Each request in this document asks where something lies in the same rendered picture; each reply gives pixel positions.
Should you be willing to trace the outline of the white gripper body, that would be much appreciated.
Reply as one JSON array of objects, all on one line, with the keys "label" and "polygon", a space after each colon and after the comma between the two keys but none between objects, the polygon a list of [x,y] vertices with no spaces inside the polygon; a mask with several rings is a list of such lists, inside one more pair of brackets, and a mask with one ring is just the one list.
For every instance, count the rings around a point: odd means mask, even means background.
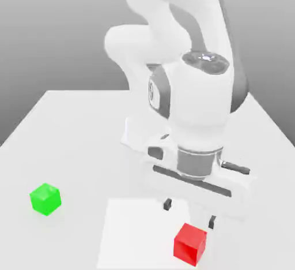
[{"label": "white gripper body", "polygon": [[161,167],[158,160],[145,156],[142,163],[143,182],[152,189],[199,204],[213,215],[224,215],[237,220],[247,217],[255,176],[244,175],[214,164],[209,177],[204,181],[196,181]]}]

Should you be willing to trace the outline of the small red cube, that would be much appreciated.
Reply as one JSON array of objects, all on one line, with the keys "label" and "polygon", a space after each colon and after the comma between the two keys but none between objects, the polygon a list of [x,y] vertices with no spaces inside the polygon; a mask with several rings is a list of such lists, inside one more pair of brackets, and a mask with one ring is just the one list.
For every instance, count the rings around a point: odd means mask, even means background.
[{"label": "small red cube", "polygon": [[206,241],[206,231],[184,223],[174,238],[173,256],[195,267],[205,251]]}]

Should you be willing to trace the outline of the small green cube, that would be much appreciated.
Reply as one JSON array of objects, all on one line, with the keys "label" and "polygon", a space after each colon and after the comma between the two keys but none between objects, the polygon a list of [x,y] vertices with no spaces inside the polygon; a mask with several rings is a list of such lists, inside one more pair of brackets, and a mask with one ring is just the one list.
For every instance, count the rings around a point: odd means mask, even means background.
[{"label": "small green cube", "polygon": [[48,183],[43,183],[37,187],[29,196],[32,208],[45,216],[49,216],[62,204],[59,189]]}]

